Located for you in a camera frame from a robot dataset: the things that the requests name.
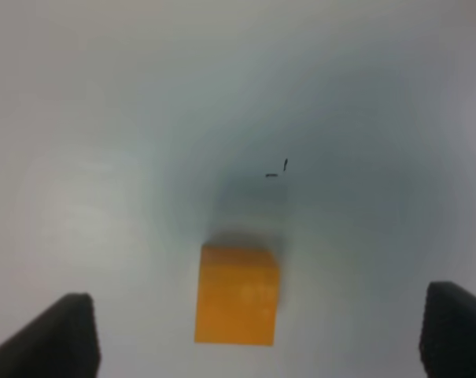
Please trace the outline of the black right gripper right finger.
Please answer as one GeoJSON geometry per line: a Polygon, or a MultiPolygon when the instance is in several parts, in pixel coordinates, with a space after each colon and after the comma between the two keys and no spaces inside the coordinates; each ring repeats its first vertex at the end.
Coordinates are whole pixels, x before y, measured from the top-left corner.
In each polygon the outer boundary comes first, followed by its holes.
{"type": "Polygon", "coordinates": [[[448,281],[429,284],[419,340],[428,377],[476,377],[476,296],[448,281]]]}

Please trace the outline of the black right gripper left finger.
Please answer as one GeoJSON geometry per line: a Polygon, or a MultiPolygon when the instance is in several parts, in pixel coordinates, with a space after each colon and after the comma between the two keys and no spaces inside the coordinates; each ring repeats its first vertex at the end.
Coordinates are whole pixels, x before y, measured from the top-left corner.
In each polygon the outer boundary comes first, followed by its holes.
{"type": "Polygon", "coordinates": [[[94,378],[100,363],[94,303],[87,293],[64,295],[0,345],[0,377],[94,378]]]}

